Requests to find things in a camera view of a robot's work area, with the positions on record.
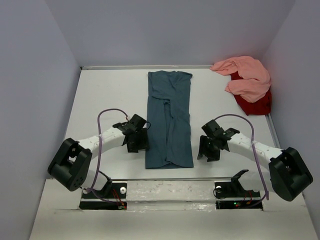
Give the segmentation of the teal blue t shirt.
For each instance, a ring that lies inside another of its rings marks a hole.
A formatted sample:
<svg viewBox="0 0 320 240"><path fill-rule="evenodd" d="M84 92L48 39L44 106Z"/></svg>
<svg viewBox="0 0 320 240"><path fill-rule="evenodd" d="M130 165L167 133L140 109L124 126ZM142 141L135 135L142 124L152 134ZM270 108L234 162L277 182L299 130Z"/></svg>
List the teal blue t shirt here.
<svg viewBox="0 0 320 240"><path fill-rule="evenodd" d="M190 93L193 75L183 71L148 73L146 169L193 168Z"/></svg>

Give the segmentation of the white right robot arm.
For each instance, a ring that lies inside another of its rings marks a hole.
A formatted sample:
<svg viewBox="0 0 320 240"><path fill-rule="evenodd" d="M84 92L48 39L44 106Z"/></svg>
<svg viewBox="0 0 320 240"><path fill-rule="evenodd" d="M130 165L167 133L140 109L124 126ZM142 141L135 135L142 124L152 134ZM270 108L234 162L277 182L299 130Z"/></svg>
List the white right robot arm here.
<svg viewBox="0 0 320 240"><path fill-rule="evenodd" d="M274 192L291 202L313 182L300 153L292 147L281 149L256 142L237 129L224 130L214 119L203 125L202 130L205 134L199 140L198 159L206 157L208 162L216 162L222 151L228 151L257 166L256 172L243 169L230 181L216 184L214 193L220 200L263 191Z"/></svg>

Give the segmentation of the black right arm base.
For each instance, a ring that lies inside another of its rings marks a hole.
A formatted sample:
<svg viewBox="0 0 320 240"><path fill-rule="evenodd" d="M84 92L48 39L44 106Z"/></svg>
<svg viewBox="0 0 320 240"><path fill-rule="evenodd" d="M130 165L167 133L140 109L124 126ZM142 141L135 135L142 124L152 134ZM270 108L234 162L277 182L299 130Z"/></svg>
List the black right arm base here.
<svg viewBox="0 0 320 240"><path fill-rule="evenodd" d="M259 191L245 190L239 179L249 170L244 169L235 174L230 181L214 183L212 191L216 198L217 210L259 209L263 210L263 198Z"/></svg>

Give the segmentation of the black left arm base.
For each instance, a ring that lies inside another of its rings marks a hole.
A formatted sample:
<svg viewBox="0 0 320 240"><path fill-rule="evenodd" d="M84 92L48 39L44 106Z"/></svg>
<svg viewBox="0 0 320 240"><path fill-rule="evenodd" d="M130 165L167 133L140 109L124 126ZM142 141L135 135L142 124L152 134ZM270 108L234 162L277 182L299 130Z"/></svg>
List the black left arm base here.
<svg viewBox="0 0 320 240"><path fill-rule="evenodd" d="M80 188L82 193L79 208L81 210L127 210L127 182L116 181L113 183L111 178L102 171L99 171L98 178L106 180L101 190L93 189L87 193L84 187Z"/></svg>

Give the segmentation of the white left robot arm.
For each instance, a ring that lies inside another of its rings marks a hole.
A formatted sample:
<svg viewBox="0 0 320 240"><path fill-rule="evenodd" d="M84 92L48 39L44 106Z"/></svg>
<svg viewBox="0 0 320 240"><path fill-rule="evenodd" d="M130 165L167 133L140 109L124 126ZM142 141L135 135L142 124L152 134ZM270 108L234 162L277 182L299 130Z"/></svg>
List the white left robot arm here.
<svg viewBox="0 0 320 240"><path fill-rule="evenodd" d="M70 192L83 189L104 198L110 194L112 180L100 171L102 154L126 146L129 153L149 148L147 120L137 114L126 122L114 124L98 135L76 141L65 139L48 166L48 174Z"/></svg>

